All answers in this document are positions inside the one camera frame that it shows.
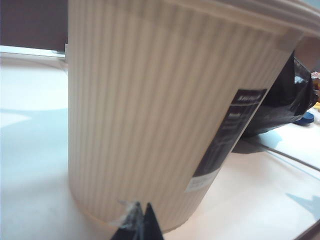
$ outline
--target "ribbed paper cup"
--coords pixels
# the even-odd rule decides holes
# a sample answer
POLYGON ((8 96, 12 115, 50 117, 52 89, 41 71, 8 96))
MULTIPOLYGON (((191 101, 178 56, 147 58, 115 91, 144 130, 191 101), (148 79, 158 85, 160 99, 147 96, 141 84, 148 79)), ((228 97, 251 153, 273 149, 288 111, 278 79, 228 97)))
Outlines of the ribbed paper cup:
POLYGON ((302 35, 205 4, 69 0, 70 189, 101 221, 184 223, 302 35))

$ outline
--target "white sticker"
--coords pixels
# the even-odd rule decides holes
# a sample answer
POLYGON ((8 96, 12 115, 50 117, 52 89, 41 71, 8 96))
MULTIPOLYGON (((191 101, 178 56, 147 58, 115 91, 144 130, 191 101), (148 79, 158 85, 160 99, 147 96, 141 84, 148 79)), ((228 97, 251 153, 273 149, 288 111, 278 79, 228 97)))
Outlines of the white sticker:
POLYGON ((215 171, 206 175, 192 177, 184 192, 193 192, 211 184, 213 180, 216 178, 218 171, 219 169, 216 169, 215 171))

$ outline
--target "blue object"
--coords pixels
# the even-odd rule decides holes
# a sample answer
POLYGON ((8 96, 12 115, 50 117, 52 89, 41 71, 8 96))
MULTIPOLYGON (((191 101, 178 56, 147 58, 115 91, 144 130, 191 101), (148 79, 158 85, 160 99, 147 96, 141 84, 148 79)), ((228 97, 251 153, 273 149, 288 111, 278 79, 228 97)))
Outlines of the blue object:
POLYGON ((301 126, 305 126, 307 124, 313 123, 314 121, 315 121, 315 116, 310 112, 306 112, 300 120, 297 120, 294 123, 301 126))

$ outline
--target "black plastic bag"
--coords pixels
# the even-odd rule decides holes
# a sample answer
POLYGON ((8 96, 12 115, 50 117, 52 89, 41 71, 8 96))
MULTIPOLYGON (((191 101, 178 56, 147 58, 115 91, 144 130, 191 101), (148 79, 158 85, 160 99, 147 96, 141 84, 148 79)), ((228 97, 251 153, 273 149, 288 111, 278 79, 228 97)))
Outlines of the black plastic bag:
POLYGON ((292 53, 242 136, 266 133, 299 120, 317 98, 311 73, 292 53))

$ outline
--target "black label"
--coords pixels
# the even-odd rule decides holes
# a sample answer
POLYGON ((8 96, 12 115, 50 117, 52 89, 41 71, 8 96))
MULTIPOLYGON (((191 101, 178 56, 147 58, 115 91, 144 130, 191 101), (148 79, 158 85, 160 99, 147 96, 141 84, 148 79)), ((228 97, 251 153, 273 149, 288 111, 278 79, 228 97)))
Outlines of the black label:
POLYGON ((266 91, 266 89, 237 91, 193 177, 210 174, 220 168, 266 91))

